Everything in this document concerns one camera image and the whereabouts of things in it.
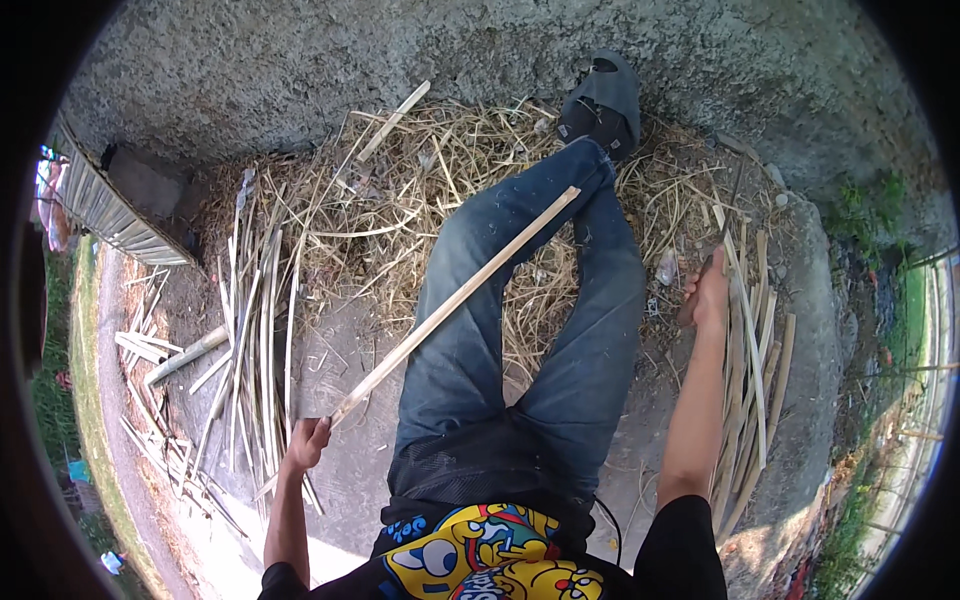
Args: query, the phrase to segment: graphic print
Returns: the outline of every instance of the graphic print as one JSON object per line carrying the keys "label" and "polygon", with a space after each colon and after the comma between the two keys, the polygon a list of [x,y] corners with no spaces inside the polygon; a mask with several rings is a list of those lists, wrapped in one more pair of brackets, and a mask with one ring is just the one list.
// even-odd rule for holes
{"label": "graphic print", "polygon": [[469,506],[383,560],[420,600],[598,600],[603,577],[558,560],[550,536],[559,527],[515,504]]}

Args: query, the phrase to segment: right hand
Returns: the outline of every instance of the right hand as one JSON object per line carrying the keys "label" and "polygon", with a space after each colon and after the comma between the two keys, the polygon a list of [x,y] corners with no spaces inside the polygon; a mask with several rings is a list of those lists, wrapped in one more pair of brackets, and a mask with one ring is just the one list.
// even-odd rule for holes
{"label": "right hand", "polygon": [[320,453],[330,441],[330,417],[301,419],[290,437],[283,462],[297,472],[306,473],[320,462]]}
{"label": "right hand", "polygon": [[713,251],[713,264],[703,279],[700,279],[700,273],[693,273],[686,280],[684,301],[699,290],[697,306],[693,309],[693,322],[697,324],[697,328],[707,325],[722,326],[727,318],[730,283],[723,275],[723,265],[723,246],[717,246]]}

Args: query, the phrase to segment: left hand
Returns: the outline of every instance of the left hand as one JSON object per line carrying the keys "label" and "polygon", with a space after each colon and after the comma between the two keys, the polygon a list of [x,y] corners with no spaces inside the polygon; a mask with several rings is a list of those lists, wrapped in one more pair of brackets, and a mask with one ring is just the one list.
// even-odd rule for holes
{"label": "left hand", "polygon": [[291,438],[283,462],[306,473],[320,462],[320,454],[330,441],[330,417],[297,421]]}

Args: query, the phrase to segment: cable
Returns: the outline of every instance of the cable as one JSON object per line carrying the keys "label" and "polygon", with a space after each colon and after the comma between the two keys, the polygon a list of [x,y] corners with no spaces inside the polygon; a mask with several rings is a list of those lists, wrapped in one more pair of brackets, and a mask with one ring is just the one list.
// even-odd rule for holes
{"label": "cable", "polygon": [[610,520],[613,521],[613,529],[616,530],[616,565],[620,566],[620,556],[623,554],[623,536],[620,534],[620,523],[616,522],[616,517],[613,516],[613,513],[610,512],[610,509],[607,508],[607,505],[596,496],[593,495],[593,499],[596,500],[597,504],[600,505],[600,508],[603,509],[604,513],[607,513],[607,516],[610,517]]}

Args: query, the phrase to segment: blue jeans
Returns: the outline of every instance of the blue jeans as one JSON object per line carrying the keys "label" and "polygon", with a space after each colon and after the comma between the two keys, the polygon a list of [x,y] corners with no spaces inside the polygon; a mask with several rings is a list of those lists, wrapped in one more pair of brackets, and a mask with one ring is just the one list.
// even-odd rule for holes
{"label": "blue jeans", "polygon": [[[410,355],[399,402],[396,453],[427,436],[502,419],[535,436],[576,498],[592,497],[633,376],[645,273],[613,192],[607,154],[581,138],[473,196],[444,223],[420,288],[423,322],[568,186],[580,195],[461,304]],[[580,295],[536,380],[509,409],[503,400],[504,286],[568,219]]]}

